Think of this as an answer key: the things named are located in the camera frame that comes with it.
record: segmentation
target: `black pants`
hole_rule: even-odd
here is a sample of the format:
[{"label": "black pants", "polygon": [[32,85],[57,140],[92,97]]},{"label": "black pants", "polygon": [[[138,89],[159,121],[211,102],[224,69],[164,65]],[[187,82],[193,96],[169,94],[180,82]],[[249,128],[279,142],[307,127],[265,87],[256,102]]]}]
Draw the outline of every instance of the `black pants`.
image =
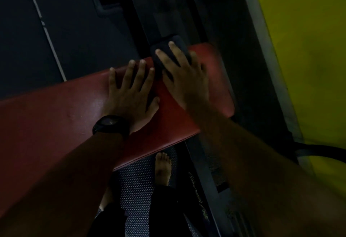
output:
[{"label": "black pants", "polygon": [[[183,212],[178,207],[175,189],[155,186],[149,210],[150,237],[192,236]],[[125,236],[125,211],[120,204],[108,204],[91,225],[88,237]]]}]

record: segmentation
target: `leather upholstery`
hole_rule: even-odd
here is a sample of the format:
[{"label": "leather upholstery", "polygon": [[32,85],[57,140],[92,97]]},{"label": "leather upholstery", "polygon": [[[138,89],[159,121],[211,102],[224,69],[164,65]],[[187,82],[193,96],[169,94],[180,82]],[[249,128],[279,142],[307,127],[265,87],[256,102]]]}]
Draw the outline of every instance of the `leather upholstery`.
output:
[{"label": "leather upholstery", "polygon": [[[210,102],[225,116],[234,113],[222,62],[210,44],[191,46],[209,73]],[[147,65],[152,66],[151,58]],[[117,69],[117,79],[126,68]],[[153,95],[161,99],[151,122],[125,142],[115,168],[176,144],[200,130],[178,106],[162,80]],[[49,168],[89,138],[108,96],[108,70],[0,102],[0,215],[19,200]]]}]

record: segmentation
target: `forearm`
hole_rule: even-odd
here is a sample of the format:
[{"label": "forearm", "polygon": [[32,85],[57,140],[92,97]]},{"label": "forearm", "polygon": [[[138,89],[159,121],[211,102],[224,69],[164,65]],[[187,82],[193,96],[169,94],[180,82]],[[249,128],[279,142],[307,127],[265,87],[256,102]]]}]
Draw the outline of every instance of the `forearm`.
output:
[{"label": "forearm", "polygon": [[122,144],[120,134],[97,133],[78,146],[8,211],[0,235],[85,235]]},{"label": "forearm", "polygon": [[333,227],[342,226],[337,221],[345,216],[344,203],[298,165],[225,118],[207,102],[193,96],[186,100],[187,111],[216,149],[229,184],[247,201],[266,236],[293,233],[309,236],[304,234],[307,225],[319,233],[324,230],[329,233]]}]

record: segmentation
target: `foot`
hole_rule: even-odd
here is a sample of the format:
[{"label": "foot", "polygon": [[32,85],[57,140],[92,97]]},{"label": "foot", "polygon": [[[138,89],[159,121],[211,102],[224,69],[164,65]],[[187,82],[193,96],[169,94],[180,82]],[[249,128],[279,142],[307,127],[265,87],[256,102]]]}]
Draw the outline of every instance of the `foot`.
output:
[{"label": "foot", "polygon": [[166,153],[159,152],[155,160],[155,184],[168,186],[172,173],[172,162]]},{"label": "foot", "polygon": [[102,197],[101,203],[100,203],[100,210],[104,210],[108,204],[114,202],[113,199],[113,193],[112,190],[110,189],[110,187],[106,188],[106,192]]}]

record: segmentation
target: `leg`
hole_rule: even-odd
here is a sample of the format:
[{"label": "leg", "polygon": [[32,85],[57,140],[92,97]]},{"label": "leg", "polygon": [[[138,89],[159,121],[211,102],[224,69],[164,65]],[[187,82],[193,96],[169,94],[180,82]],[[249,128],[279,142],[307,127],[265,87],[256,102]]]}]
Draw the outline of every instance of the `leg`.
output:
[{"label": "leg", "polygon": [[102,198],[100,209],[102,212],[95,218],[92,223],[88,237],[124,237],[125,236],[125,210],[120,207],[120,193],[112,192],[110,187],[107,187],[106,192]]},{"label": "leg", "polygon": [[168,186],[172,163],[167,154],[158,153],[155,161],[155,189],[149,212],[150,237],[192,236],[183,212],[178,207],[175,189]]}]

